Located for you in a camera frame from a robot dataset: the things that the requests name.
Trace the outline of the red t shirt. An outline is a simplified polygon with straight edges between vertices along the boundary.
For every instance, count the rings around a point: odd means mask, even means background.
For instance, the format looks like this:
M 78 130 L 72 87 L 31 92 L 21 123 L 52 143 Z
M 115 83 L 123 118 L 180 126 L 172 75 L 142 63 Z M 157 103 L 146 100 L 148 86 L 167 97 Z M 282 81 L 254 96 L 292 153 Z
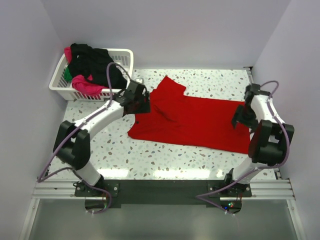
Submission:
M 128 136 L 136 140 L 206 147 L 247 154 L 249 129 L 232 118 L 241 101 L 192 97 L 164 77 L 150 93 L 150 112 L 135 115 Z

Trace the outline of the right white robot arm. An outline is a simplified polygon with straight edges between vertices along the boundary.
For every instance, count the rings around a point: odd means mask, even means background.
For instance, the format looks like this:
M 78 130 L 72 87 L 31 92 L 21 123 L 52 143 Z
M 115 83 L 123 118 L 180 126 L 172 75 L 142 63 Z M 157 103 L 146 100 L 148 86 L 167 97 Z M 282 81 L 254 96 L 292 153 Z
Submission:
M 295 128 L 278 115 L 274 93 L 255 83 L 245 88 L 244 105 L 237 107 L 231 124 L 234 128 L 243 124 L 250 129 L 248 155 L 226 174 L 222 189 L 227 196 L 245 191 L 257 174 L 281 167 L 289 157 Z

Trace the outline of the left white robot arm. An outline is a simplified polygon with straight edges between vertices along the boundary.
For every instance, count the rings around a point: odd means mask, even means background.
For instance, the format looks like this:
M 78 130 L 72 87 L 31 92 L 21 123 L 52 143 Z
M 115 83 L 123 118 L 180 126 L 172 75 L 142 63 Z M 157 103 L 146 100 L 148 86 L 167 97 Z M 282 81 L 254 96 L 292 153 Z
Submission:
M 150 111 L 150 92 L 144 84 L 132 80 L 126 89 L 110 97 L 104 105 L 86 117 L 75 122 L 62 122 L 55 139 L 53 156 L 68 164 L 86 182 L 88 193 L 99 196 L 104 190 L 104 178 L 90 162 L 91 140 L 125 115 Z

